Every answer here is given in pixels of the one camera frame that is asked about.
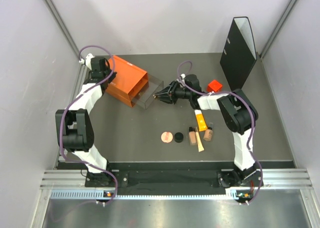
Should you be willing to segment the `clear drawer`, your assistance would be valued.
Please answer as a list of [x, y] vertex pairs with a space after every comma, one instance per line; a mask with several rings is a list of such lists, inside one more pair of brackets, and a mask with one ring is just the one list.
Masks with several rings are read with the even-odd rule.
[[131, 96], [131, 103], [133, 106], [139, 106], [147, 109], [155, 100], [154, 94], [164, 88], [163, 80], [148, 74], [147, 83], [143, 85], [142, 89], [134, 96]]

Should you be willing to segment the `orange drawer box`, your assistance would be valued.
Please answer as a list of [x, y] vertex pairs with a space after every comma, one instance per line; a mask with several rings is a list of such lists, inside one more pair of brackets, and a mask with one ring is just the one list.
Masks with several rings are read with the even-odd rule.
[[133, 107], [136, 104], [134, 98], [149, 82], [148, 73], [119, 56], [114, 56], [114, 60], [116, 76], [109, 83], [106, 92]]

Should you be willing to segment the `small black jar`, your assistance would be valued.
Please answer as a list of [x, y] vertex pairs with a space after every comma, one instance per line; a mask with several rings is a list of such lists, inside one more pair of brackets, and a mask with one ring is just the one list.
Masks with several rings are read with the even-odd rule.
[[176, 143], [181, 143], [184, 140], [184, 135], [181, 132], [177, 132], [174, 134], [173, 138]]

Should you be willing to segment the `yellow cream tube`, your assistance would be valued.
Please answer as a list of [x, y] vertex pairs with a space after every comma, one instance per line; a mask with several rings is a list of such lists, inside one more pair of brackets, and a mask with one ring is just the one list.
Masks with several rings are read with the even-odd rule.
[[205, 122], [205, 118], [203, 116], [202, 111], [201, 110], [195, 110], [194, 113], [195, 113], [195, 118], [196, 118], [197, 125], [198, 125], [198, 130], [200, 132], [206, 131], [208, 127], [207, 127], [207, 124]]

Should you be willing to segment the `tall foundation bottle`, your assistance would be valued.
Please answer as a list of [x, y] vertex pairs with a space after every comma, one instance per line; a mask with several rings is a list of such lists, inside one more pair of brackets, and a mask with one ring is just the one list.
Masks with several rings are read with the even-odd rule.
[[188, 137], [190, 145], [197, 145], [196, 130], [194, 127], [188, 128]]

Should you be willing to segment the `short foundation bottle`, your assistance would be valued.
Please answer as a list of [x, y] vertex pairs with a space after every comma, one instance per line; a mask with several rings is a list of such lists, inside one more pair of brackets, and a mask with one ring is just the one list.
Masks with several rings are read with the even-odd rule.
[[213, 136], [213, 126], [214, 126], [213, 123], [208, 124], [207, 130], [205, 131], [204, 136], [203, 136], [203, 139], [205, 141], [211, 141], [212, 136]]

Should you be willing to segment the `beige concealer tube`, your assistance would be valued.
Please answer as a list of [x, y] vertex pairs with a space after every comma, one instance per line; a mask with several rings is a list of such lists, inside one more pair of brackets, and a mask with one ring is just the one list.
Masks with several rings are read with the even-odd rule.
[[196, 141], [197, 141], [198, 152], [204, 151], [205, 149], [202, 144], [201, 137], [200, 137], [200, 134], [199, 134], [197, 127], [195, 128], [195, 137], [196, 137]]

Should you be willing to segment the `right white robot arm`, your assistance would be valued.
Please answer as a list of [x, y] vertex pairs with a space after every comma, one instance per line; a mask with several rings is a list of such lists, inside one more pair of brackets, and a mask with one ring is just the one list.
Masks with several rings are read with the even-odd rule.
[[196, 75], [180, 75], [177, 80], [156, 92], [154, 98], [167, 104], [175, 104], [179, 99], [188, 100], [197, 114], [202, 110], [220, 111], [227, 128], [232, 132], [235, 156], [232, 171], [218, 172], [219, 184], [229, 188], [244, 186], [251, 181], [258, 168], [253, 154], [253, 134], [258, 113], [241, 89], [206, 93]]

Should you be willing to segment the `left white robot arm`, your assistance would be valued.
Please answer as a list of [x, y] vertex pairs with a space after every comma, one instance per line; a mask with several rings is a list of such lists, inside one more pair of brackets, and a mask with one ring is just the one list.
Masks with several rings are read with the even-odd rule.
[[61, 155], [67, 151], [87, 167], [89, 185], [104, 187], [115, 182], [115, 177], [108, 160], [95, 146], [90, 112], [116, 77], [116, 62], [113, 56], [107, 60], [104, 56], [88, 54], [80, 63], [88, 68], [88, 77], [75, 100], [55, 113], [57, 142]]

